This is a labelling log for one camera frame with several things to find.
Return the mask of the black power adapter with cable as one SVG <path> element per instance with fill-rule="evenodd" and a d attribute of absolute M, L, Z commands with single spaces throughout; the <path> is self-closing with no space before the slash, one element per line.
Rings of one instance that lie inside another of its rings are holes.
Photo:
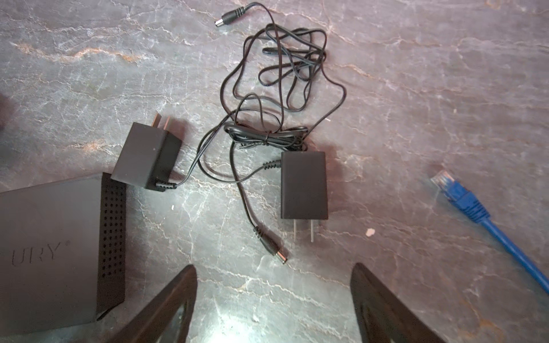
<path fill-rule="evenodd" d="M 323 151 L 306 149 L 305 138 L 308 131 L 304 127 L 271 132 L 253 129 L 244 124 L 228 123 L 221 125 L 220 128 L 232 140 L 230 167 L 233 179 L 228 183 L 237 185 L 244 212 L 252 225 L 255 236 L 269 254 L 285 264 L 287 257 L 284 256 L 282 247 L 258 224 L 254 223 L 242 183 L 259 171 L 279 168 L 281 170 L 281 218 L 293 221 L 308 220 L 310 231 L 313 232 L 315 220 L 329 218 L 326 155 Z M 250 175 L 240 178 L 234 164 L 236 144 L 242 145 L 244 149 L 265 145 L 281 149 L 282 153 L 278 160 L 266 162 Z"/>

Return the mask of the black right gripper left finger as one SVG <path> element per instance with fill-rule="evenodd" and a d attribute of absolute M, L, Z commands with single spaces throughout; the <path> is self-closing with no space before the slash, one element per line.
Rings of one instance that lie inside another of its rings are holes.
<path fill-rule="evenodd" d="M 186 342 L 197 299 L 197 271 L 187 265 L 110 342 Z"/>

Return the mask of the black network switch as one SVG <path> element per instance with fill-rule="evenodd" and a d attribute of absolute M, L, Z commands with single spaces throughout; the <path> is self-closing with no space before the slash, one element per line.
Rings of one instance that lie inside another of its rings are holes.
<path fill-rule="evenodd" d="M 1 335 L 101 320 L 125 298 L 127 187 L 107 173 L 1 194 Z"/>

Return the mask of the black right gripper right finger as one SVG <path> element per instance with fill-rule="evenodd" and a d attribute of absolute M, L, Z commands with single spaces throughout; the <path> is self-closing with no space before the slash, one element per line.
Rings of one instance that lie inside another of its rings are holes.
<path fill-rule="evenodd" d="M 363 342 L 442 342 L 364 264 L 353 267 L 350 291 Z"/>

